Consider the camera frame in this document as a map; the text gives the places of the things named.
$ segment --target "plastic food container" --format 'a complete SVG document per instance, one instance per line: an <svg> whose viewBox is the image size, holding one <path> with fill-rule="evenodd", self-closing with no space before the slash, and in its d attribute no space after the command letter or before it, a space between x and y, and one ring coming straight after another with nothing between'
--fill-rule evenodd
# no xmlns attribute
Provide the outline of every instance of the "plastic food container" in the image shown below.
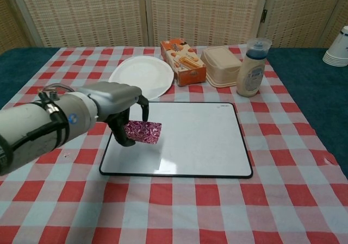
<svg viewBox="0 0 348 244"><path fill-rule="evenodd" d="M207 67L207 80L214 87L236 85L241 61L226 47L208 47L201 60Z"/></svg>

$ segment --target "red checkered tablecloth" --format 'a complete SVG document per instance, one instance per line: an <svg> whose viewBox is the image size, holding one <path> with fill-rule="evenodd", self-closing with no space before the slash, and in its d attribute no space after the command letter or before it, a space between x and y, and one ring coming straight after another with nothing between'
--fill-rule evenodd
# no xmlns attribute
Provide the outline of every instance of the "red checkered tablecloth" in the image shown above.
<svg viewBox="0 0 348 244"><path fill-rule="evenodd" d="M51 83L108 80L137 55L160 58L160 50L62 48L5 107ZM173 85L158 100L234 103L253 177L102 176L110 130L98 123L0 177L0 243L348 243L348 181L270 65L252 98L204 83Z"/></svg>

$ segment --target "lotion bottle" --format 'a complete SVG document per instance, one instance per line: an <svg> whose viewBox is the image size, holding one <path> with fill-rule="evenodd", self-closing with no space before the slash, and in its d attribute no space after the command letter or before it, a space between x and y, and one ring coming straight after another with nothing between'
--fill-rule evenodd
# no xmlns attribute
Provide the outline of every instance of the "lotion bottle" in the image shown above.
<svg viewBox="0 0 348 244"><path fill-rule="evenodd" d="M246 55L237 77L237 93L241 96L251 97L259 90L271 45L272 42L264 38L248 40Z"/></svg>

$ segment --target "woven room divider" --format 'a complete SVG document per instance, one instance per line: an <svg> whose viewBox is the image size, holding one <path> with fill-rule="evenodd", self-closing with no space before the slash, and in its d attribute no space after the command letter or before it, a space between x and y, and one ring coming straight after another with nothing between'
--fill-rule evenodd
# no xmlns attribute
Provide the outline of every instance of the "woven room divider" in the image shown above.
<svg viewBox="0 0 348 244"><path fill-rule="evenodd" d="M348 0L338 0L320 39L320 47L330 47L343 26L348 26Z"/></svg>
<svg viewBox="0 0 348 244"><path fill-rule="evenodd" d="M29 40L20 27L10 0L0 0L0 13L0 54L15 47L28 47Z"/></svg>
<svg viewBox="0 0 348 244"><path fill-rule="evenodd" d="M258 35L271 39L273 47L317 47L336 2L267 0L268 14Z"/></svg>
<svg viewBox="0 0 348 244"><path fill-rule="evenodd" d="M146 0L150 45L184 37L190 45L256 37L265 0Z"/></svg>
<svg viewBox="0 0 348 244"><path fill-rule="evenodd" d="M24 0L46 47L145 46L145 0Z"/></svg>

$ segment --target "white paper plate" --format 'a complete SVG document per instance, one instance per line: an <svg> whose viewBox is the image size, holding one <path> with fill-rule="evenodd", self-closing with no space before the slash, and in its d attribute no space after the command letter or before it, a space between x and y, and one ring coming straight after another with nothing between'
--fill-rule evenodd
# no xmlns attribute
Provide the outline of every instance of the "white paper plate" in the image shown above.
<svg viewBox="0 0 348 244"><path fill-rule="evenodd" d="M148 56L132 57L122 62L111 74L109 82L134 85L148 100L163 95L173 82L172 68L164 61Z"/></svg>

